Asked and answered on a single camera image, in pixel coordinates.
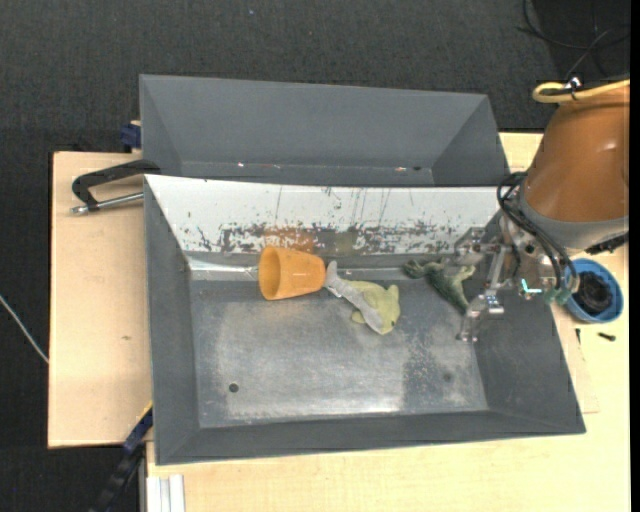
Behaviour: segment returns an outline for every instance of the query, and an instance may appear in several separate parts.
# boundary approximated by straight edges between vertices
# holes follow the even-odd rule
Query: orange plastic cup
[[[265,247],[258,263],[258,283],[267,300],[317,292],[324,284],[324,261],[306,252]]]

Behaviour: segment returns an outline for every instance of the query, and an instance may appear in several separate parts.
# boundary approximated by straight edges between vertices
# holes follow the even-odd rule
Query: floor
[[[629,71],[630,12],[630,0],[0,0],[0,294],[46,351],[50,154],[123,151],[140,73],[484,93],[500,130],[541,131],[553,107],[530,99],[538,83]],[[0,350],[0,511],[87,510],[118,448],[48,451],[47,366],[1,309]],[[131,489],[116,510],[136,504]]]

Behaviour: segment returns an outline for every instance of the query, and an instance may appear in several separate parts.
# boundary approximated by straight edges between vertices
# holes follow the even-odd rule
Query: gray metal tray
[[[505,294],[468,345],[399,271],[495,213],[486,96],[142,76],[140,102],[159,464],[584,431],[549,308]],[[266,243],[397,284],[393,332],[324,290],[264,301]]]

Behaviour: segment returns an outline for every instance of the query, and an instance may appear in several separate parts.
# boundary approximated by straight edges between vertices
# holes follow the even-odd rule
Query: blue object
[[[120,128],[120,142],[132,148],[142,147],[142,130],[138,125],[125,124]]]
[[[576,268],[578,274],[582,272],[593,272],[598,277],[602,278],[605,283],[609,286],[609,290],[611,291],[612,300],[611,304],[601,313],[597,315],[591,315],[587,313],[575,300],[573,295],[569,297],[567,301],[566,307],[573,316],[582,320],[583,322],[588,323],[605,323],[611,322],[618,318],[622,313],[622,308],[624,307],[624,299],[622,297],[622,290],[620,289],[620,285],[616,278],[613,277],[611,272],[609,272],[606,268],[604,268],[599,263],[596,263],[593,260],[589,259],[578,259],[573,262],[573,265]]]

